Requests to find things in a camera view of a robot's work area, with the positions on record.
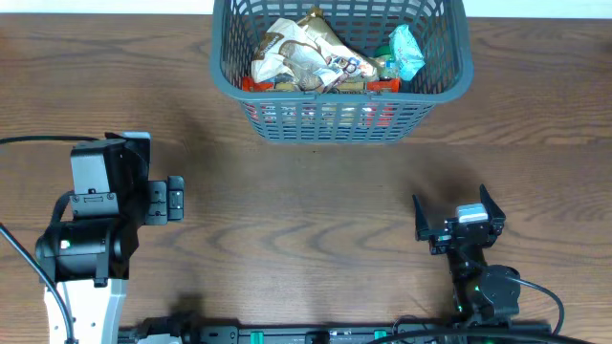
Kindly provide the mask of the cream brown snack bag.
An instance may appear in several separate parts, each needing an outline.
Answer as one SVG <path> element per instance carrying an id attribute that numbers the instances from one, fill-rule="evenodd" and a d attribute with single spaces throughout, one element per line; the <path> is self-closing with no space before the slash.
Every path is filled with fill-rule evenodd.
<path id="1" fill-rule="evenodd" d="M 289 75 L 306 89 L 316 83 L 333 87 L 342 71 L 329 67 L 320 47 L 295 21 L 277 19 L 265 32 L 251 61 L 251 77 L 263 82 L 279 75 Z"/>

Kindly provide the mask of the teal white tissue pack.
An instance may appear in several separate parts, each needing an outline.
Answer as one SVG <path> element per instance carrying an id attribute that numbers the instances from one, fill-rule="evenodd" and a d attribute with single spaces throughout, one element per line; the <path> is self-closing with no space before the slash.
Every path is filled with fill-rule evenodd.
<path id="1" fill-rule="evenodd" d="M 424 55 L 407 24 L 397 26 L 389 35 L 389 47 L 404 81 L 412 80 L 426 65 Z"/>

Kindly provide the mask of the green lid jar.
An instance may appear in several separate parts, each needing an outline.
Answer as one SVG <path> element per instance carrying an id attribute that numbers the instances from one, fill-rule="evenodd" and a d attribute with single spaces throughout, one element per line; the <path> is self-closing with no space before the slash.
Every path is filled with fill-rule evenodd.
<path id="1" fill-rule="evenodd" d="M 374 61 L 377 64 L 380 80 L 390 80 L 399 77 L 395 57 L 389 45 L 380 46 L 374 52 Z"/>

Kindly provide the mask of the San Remo spaghetti packet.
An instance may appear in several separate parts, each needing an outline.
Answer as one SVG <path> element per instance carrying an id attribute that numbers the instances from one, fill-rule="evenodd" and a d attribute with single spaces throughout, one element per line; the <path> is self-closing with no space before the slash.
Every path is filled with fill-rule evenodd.
<path id="1" fill-rule="evenodd" d="M 338 86 L 326 87 L 322 83 L 316 83 L 314 89 L 306 89 L 302 85 L 295 83 L 292 79 L 289 81 L 277 81 L 276 79 L 268 79 L 263 82 L 255 83 L 250 76 L 242 77 L 242 90 L 252 93 L 270 93 L 270 92 L 316 92 L 320 94 L 380 94 L 380 93 L 398 93 L 400 91 L 402 80 L 400 78 L 382 79 L 379 81 L 356 81 L 343 82 Z"/>

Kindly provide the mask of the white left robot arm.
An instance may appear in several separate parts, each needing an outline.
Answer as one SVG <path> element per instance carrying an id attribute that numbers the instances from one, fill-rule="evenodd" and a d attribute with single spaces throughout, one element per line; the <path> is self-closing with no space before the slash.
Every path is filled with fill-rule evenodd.
<path id="1" fill-rule="evenodd" d="M 71 151 L 74 187 L 56 202 L 36 242 L 52 343 L 115 343 L 127 293 L 129 260 L 142 226 L 185 216 L 185 180 L 149 178 L 151 137 L 108 133 Z"/>

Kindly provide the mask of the gold coffee bag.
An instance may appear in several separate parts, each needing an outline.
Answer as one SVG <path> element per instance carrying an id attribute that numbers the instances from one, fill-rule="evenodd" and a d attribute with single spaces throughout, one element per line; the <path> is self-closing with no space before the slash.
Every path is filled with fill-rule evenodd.
<path id="1" fill-rule="evenodd" d="M 312 6 L 297 22 L 321 49 L 323 58 L 332 69 L 342 71 L 341 81 L 369 82 L 379 79 L 375 63 L 344 45 L 323 17 L 323 10 Z"/>

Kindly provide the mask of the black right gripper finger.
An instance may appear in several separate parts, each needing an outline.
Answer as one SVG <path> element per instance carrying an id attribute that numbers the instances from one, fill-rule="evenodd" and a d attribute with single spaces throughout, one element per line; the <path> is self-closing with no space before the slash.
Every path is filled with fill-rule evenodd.
<path id="1" fill-rule="evenodd" d="M 429 238 L 429 224 L 418 197 L 413 194 L 412 201 L 415 210 L 415 239 L 426 241 Z"/>
<path id="2" fill-rule="evenodd" d="M 481 184 L 479 186 L 481 204 L 485 207 L 490 222 L 493 225 L 504 225 L 506 221 L 506 214 L 501 210 L 497 203 L 492 199 L 486 186 Z"/>

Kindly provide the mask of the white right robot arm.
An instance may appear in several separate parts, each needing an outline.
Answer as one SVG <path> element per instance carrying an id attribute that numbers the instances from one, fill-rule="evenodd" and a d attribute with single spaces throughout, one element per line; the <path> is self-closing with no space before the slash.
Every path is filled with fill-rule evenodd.
<path id="1" fill-rule="evenodd" d="M 429 225 L 419 199 L 412 197 L 415 238 L 428 242 L 432 255 L 447 257 L 453 300 L 467 326 L 507 323 L 519 313 L 520 287 L 513 282 L 518 272 L 490 266 L 484 257 L 484 250 L 502 234 L 506 215 L 484 185 L 479 194 L 478 203 L 458 206 L 455 216 L 439 228 Z"/>

